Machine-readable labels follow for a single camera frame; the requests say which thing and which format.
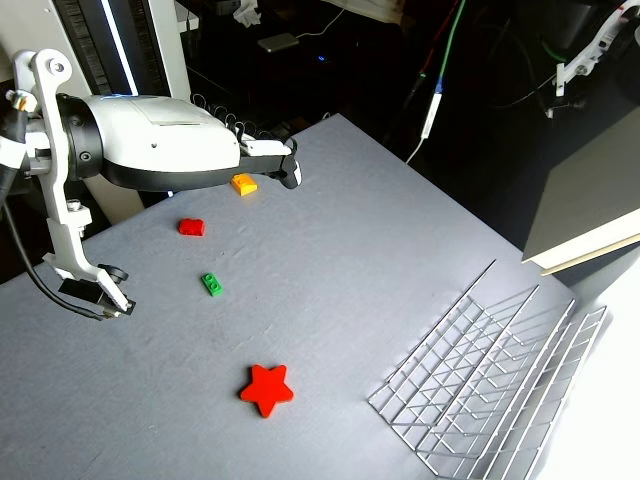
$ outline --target dark floor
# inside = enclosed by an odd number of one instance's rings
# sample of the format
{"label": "dark floor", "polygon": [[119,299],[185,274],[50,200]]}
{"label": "dark floor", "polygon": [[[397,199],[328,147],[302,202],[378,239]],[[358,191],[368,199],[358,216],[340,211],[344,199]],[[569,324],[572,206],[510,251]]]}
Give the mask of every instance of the dark floor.
{"label": "dark floor", "polygon": [[[538,38],[541,12],[549,1],[468,2],[431,138],[412,162],[521,249],[549,170],[634,106],[620,93],[617,68],[611,63],[597,67],[586,81],[572,82],[569,98],[576,103],[585,98],[586,104],[558,111],[553,121],[539,105],[553,101],[550,86],[513,108],[494,108],[531,91],[527,57],[537,83],[554,73],[556,61]],[[213,15],[206,2],[191,3],[201,23],[199,30],[183,34],[183,46],[192,91],[205,95],[209,103],[225,105],[243,120],[280,136],[329,112],[345,115],[401,159],[417,145],[444,40],[437,44],[422,88],[405,109],[403,101],[453,0],[408,0],[402,29],[345,12],[326,34],[304,37],[298,47],[276,54],[266,53],[256,42],[283,32],[322,30],[339,9],[319,0],[265,0],[262,24],[245,29],[231,17]],[[88,196],[81,184],[69,188],[83,199]],[[42,226],[42,240],[29,239],[35,261],[50,248],[37,191],[14,204],[23,222]],[[94,229],[108,226],[98,209],[93,212]],[[0,225],[0,247],[11,252],[5,228]],[[572,285],[617,255],[558,276]],[[2,263],[0,282],[21,270],[17,262]]]}

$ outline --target red cable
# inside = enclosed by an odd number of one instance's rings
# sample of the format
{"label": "red cable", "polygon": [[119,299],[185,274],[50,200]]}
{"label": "red cable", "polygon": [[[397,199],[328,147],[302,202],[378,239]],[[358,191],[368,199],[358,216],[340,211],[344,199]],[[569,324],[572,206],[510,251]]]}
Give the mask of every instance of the red cable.
{"label": "red cable", "polygon": [[453,17],[453,14],[456,11],[456,7],[458,6],[459,3],[460,3],[460,0],[456,0],[453,3],[453,6],[451,7],[451,11],[449,12],[449,15],[447,15],[447,18],[444,19],[444,22],[442,22],[442,25],[440,25],[440,28],[438,29],[435,36],[433,37],[433,41],[431,42],[432,43],[431,50],[429,50],[427,61],[424,62],[424,66],[420,70],[420,73],[424,73],[427,70],[427,67],[429,66],[429,64],[431,63],[431,57],[433,57],[433,52],[436,49],[436,43],[438,42],[440,35],[442,35],[442,33],[444,32],[444,29],[447,28],[447,25],[449,25],[449,22],[451,21],[451,18]]}

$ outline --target yellow block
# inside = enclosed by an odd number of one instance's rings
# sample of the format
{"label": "yellow block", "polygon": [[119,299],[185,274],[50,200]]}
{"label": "yellow block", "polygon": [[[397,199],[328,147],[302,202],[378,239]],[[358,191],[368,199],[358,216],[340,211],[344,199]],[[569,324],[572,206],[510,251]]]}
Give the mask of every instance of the yellow block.
{"label": "yellow block", "polygon": [[236,189],[236,192],[238,192],[241,197],[249,195],[258,189],[258,184],[246,173],[234,175],[231,179],[231,185],[233,185],[233,188]]}

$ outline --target smartphone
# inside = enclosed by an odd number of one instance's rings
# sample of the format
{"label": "smartphone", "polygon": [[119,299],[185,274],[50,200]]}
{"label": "smartphone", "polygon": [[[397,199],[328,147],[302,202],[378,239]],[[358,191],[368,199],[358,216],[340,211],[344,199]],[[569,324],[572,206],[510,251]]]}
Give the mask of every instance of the smartphone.
{"label": "smartphone", "polygon": [[286,48],[295,47],[300,43],[296,37],[290,33],[281,33],[273,37],[263,38],[258,40],[258,45],[264,48],[269,53],[279,52]]}

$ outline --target white light strip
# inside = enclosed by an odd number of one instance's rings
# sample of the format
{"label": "white light strip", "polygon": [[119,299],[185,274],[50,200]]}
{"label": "white light strip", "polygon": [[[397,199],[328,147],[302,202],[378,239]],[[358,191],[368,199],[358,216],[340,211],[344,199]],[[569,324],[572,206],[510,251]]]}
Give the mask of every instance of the white light strip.
{"label": "white light strip", "polygon": [[102,2],[102,9],[104,10],[104,14],[107,17],[107,23],[109,24],[109,30],[111,30],[111,36],[113,37],[113,41],[116,44],[116,50],[118,51],[118,56],[120,57],[120,63],[122,63],[122,68],[124,69],[124,74],[127,77],[127,82],[129,82],[129,89],[131,90],[131,94],[138,95],[138,87],[136,87],[136,82],[133,80],[131,67],[129,67],[129,61],[127,60],[127,55],[124,52],[124,47],[122,46],[122,40],[120,39],[120,34],[118,33],[116,21],[113,18],[113,12],[111,11],[109,0],[100,1]]}

